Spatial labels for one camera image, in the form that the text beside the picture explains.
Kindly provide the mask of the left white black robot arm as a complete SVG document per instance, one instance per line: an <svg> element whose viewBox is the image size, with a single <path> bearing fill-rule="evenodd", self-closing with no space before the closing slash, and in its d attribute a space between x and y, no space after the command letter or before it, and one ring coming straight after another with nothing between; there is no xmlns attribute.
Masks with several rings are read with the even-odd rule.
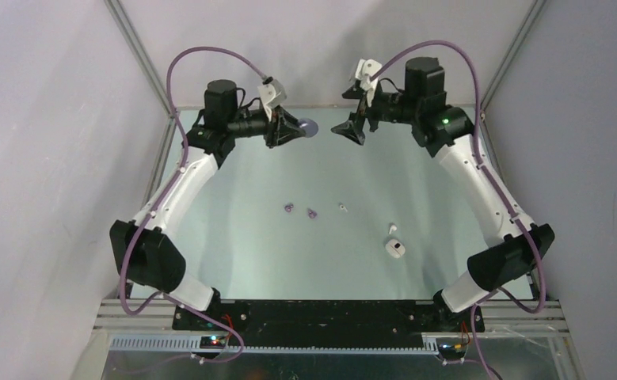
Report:
<svg viewBox="0 0 617 380"><path fill-rule="evenodd" d="M235 82L219 79L204 91L204 108L185 133L177 168L129 221L110 229L112 251L123 281L152 287L178 304L193 308L192 319L202 329L214 329L223 319L213 302L216 291L199 281L173 243L186 211L205 184L223 166L236 139L263 137L269 148L317 134L318 125L298 119L282 107L284 89L273 78L259 86L260 106L241 104Z"/></svg>

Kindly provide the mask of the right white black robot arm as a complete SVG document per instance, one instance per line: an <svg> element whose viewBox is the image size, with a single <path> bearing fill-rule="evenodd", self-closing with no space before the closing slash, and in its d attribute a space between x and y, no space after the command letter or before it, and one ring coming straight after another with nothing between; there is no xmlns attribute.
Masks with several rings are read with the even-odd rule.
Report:
<svg viewBox="0 0 617 380"><path fill-rule="evenodd" d="M463 323L464 310L537 268L555 234L523 211L493 171L474 123L463 109L447 103L438 59L408 60L405 85L394 92L379 87L376 75L382 68L373 59L357 63L352 86L342 94L356 100L357 108L331 131L362 146L365 125L376 131L381 122L408 124L417 144L462 189L487 248L470 256L467 270L434 296L434 323L452 331Z"/></svg>

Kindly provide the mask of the white charging case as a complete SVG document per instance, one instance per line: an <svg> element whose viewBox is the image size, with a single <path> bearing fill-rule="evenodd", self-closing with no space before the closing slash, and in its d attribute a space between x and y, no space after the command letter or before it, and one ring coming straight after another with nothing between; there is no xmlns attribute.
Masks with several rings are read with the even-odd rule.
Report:
<svg viewBox="0 0 617 380"><path fill-rule="evenodd" d="M395 259L403 257L406 253L406 247L396 238L389 239L384 247L388 254Z"/></svg>

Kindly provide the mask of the purple charging case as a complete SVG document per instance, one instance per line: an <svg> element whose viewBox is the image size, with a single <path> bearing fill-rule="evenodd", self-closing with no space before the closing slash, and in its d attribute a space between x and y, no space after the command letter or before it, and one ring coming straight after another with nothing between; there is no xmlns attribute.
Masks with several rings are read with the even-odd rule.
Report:
<svg viewBox="0 0 617 380"><path fill-rule="evenodd" d="M304 132L305 138L314 137L319 130L318 123L312 119L300 119L299 128Z"/></svg>

